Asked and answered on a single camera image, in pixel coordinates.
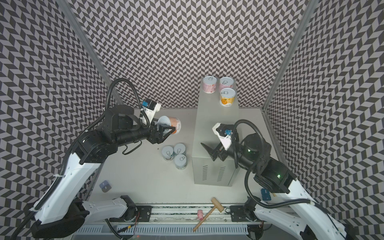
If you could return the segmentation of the orange label can front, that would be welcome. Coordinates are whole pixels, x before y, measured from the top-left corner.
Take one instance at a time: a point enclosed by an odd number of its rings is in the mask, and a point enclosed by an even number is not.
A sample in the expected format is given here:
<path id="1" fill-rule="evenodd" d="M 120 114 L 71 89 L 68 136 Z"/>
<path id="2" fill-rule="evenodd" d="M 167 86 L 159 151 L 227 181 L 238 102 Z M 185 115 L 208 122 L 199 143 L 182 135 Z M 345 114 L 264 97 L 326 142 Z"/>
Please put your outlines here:
<path id="1" fill-rule="evenodd" d="M 232 88 L 223 88 L 220 91 L 220 104 L 223 107 L 231 107 L 235 101 L 237 93 Z"/>

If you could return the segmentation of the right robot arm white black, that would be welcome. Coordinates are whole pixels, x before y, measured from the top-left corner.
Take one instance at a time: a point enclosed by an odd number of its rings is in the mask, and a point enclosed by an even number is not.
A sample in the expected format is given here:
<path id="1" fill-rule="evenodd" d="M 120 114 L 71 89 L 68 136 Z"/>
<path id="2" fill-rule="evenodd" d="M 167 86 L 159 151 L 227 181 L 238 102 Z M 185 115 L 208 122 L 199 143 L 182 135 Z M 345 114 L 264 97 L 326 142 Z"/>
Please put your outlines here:
<path id="1" fill-rule="evenodd" d="M 282 162 L 271 157 L 272 146 L 248 120 L 233 125 L 217 123 L 212 128 L 220 143 L 214 149 L 202 146 L 211 159 L 231 157 L 236 168 L 246 170 L 248 199 L 244 212 L 250 221 L 272 224 L 298 240 L 354 240 L 355 228 L 342 224 L 305 190 L 297 176 Z M 279 203 L 268 204 L 252 194 L 249 179 L 275 194 Z"/>

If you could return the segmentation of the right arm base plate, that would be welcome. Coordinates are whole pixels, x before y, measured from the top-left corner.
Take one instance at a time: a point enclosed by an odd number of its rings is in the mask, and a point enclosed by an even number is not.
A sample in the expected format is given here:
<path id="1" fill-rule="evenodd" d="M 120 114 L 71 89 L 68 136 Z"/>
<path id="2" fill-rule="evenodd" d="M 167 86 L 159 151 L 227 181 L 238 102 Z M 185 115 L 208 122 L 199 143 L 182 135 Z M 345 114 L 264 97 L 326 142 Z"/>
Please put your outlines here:
<path id="1" fill-rule="evenodd" d="M 233 223 L 249 223 L 249 224 L 268 224 L 266 220 L 261 220 L 256 213 L 258 205 L 254 208 L 245 207 L 243 205 L 231 205 L 230 216 Z"/>

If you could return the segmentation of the pink label can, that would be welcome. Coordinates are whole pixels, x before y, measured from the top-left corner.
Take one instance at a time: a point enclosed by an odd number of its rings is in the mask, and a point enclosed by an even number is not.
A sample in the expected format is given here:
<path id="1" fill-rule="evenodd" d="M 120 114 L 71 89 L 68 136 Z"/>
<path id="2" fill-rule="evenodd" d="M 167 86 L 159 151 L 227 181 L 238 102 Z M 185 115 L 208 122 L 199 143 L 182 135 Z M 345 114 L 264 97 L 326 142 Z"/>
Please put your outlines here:
<path id="1" fill-rule="evenodd" d="M 203 78 L 203 91 L 207 94 L 212 94 L 216 91 L 217 78 L 206 76 Z"/>
<path id="2" fill-rule="evenodd" d="M 219 80 L 219 90 L 221 91 L 222 89 L 225 89 L 225 88 L 233 88 L 234 87 L 234 79 L 230 78 L 230 77 L 222 77 L 220 78 Z"/>

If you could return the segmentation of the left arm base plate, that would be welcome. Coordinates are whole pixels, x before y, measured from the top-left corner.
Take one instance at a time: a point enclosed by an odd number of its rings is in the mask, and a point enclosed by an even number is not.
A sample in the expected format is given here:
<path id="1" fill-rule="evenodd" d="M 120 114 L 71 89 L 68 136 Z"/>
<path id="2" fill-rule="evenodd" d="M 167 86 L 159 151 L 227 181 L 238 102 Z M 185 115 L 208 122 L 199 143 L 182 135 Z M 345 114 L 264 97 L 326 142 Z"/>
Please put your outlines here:
<path id="1" fill-rule="evenodd" d="M 152 206 L 128 207 L 120 218 L 110 218 L 110 222 L 149 222 L 152 214 Z"/>

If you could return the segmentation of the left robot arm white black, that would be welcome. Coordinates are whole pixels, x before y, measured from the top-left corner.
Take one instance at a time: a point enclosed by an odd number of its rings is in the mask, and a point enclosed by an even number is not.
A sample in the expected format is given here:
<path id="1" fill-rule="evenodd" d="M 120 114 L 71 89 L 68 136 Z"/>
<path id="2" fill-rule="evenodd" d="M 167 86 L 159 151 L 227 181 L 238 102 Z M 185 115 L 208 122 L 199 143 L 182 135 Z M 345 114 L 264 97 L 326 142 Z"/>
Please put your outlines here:
<path id="1" fill-rule="evenodd" d="M 34 238 L 49 240 L 68 237 L 87 222 L 133 218 L 136 206 L 127 196 L 92 204 L 77 199 L 77 194 L 119 147 L 144 140 L 161 144 L 178 127 L 159 124 L 155 114 L 161 106 L 150 99 L 138 101 L 139 116 L 135 116 L 130 106 L 111 106 L 112 92 L 119 83 L 131 84 L 125 78 L 110 84 L 104 112 L 71 143 L 53 184 L 38 201 L 25 207 L 26 215 L 11 239 L 15 240 L 29 222 Z"/>

